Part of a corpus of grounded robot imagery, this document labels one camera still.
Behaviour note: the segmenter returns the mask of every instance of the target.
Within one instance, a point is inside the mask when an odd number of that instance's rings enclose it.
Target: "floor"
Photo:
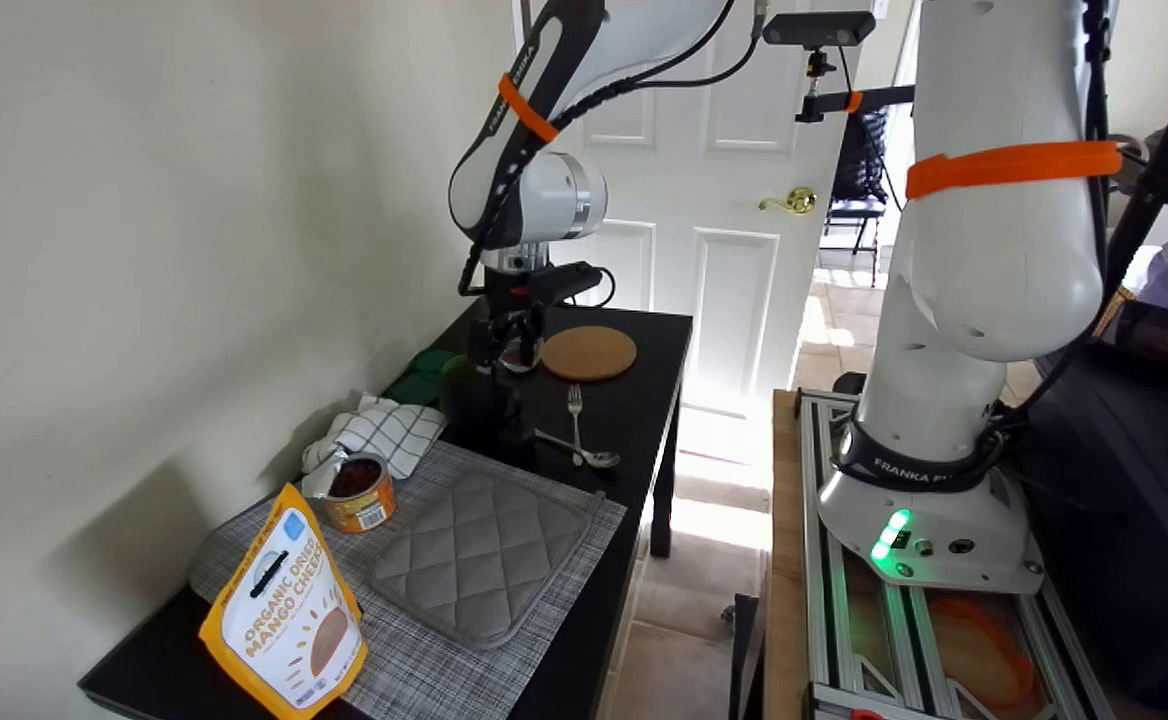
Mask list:
[[[868,371],[884,277],[871,259],[828,259],[806,312],[796,387],[832,387],[841,371]],[[1025,402],[1034,369],[1014,369],[1006,402]],[[768,565],[768,464],[713,444],[713,417],[685,414],[675,462],[671,559],[635,559],[623,636],[612,657],[605,720],[723,720],[731,636],[723,609],[757,595]]]

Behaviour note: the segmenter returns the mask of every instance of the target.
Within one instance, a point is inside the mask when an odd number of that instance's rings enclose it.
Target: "black table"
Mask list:
[[[609,324],[635,340],[635,364],[609,384],[586,384],[586,439],[589,450],[620,452],[616,473],[573,467],[559,450],[495,450],[481,437],[450,434],[445,439],[466,444],[474,452],[495,458],[503,464],[542,473],[547,482],[605,491],[623,506],[628,517],[612,535],[605,559],[586,584],[578,609],[559,624],[542,673],[524,688],[514,718],[595,718],[595,702],[609,677],[609,657],[620,634],[620,614],[628,595],[635,534],[643,502],[655,498],[653,507],[653,555],[671,552],[671,486],[675,486],[675,414],[680,414],[680,377],[694,340],[689,318],[653,318],[653,312],[579,312],[555,307],[553,328],[573,324]],[[481,307],[467,307],[437,349],[466,349],[481,334]],[[547,371],[533,371],[520,382],[524,417],[555,437],[569,437],[565,414],[569,384]],[[254,706],[238,686],[218,670],[218,660],[201,647],[197,630],[208,603],[180,588],[151,620],[145,620],[125,645],[116,645],[80,688],[125,718],[171,718],[171,720],[258,720],[268,718]],[[327,720],[362,718],[344,702],[337,702]]]

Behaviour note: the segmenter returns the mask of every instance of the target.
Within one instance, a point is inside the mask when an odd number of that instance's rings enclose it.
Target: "table leg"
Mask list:
[[[653,555],[671,555],[671,491],[675,491],[675,422],[680,402],[671,404],[665,452],[660,452],[660,477],[655,477],[655,517],[653,517]]]

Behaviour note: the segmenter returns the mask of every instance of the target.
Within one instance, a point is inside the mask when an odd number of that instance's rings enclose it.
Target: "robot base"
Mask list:
[[[815,427],[825,450],[841,450],[854,404]],[[1001,467],[965,491],[896,491],[815,464],[821,525],[866,565],[910,588],[1034,595],[1045,559],[1029,534],[1025,491]]]

